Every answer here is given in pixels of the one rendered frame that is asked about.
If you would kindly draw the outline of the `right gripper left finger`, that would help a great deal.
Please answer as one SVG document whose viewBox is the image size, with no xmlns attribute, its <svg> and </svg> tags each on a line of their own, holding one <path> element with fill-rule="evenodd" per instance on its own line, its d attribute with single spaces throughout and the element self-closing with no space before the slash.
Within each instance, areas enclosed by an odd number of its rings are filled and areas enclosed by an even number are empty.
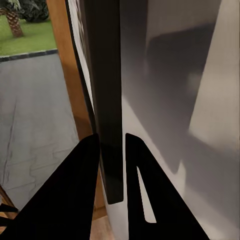
<svg viewBox="0 0 240 240">
<path fill-rule="evenodd" d="M 98 133 L 80 140 L 0 240 L 90 240 L 99 159 Z"/>
</svg>

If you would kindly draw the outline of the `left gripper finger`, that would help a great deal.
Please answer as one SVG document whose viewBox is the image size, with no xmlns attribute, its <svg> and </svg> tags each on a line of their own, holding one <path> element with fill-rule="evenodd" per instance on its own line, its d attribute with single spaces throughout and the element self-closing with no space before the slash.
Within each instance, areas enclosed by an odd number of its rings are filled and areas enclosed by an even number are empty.
<svg viewBox="0 0 240 240">
<path fill-rule="evenodd" d="M 0 216 L 0 227 L 9 226 L 12 222 L 12 219 Z"/>
<path fill-rule="evenodd" d="M 18 209 L 14 206 L 9 206 L 6 204 L 0 204 L 0 212 L 13 212 L 13 213 L 18 213 Z"/>
</svg>

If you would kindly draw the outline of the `poster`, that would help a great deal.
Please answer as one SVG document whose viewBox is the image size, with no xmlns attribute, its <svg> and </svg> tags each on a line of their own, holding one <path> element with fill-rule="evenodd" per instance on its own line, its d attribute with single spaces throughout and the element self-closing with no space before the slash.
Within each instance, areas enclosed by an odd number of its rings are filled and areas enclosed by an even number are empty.
<svg viewBox="0 0 240 240">
<path fill-rule="evenodd" d="M 120 0 L 65 0 L 107 203 L 124 201 Z"/>
</svg>

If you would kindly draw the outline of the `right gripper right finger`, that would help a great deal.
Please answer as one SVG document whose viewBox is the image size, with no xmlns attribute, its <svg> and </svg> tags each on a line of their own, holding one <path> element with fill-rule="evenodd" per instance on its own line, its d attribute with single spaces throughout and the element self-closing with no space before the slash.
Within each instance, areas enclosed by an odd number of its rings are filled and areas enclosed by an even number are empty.
<svg viewBox="0 0 240 240">
<path fill-rule="evenodd" d="M 210 240 L 145 142 L 125 135 L 129 240 Z M 156 223 L 145 220 L 139 168 Z"/>
</svg>

